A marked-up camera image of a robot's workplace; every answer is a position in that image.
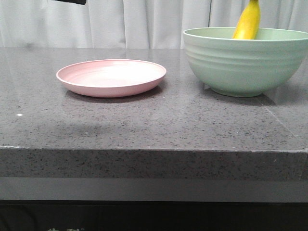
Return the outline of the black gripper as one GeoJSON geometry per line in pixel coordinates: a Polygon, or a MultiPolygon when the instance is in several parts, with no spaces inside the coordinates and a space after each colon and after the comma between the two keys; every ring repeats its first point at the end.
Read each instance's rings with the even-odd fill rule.
{"type": "Polygon", "coordinates": [[[86,5],[87,1],[86,0],[56,0],[60,2],[65,2],[65,3],[73,3],[73,4],[78,4],[78,5],[86,5]]]}

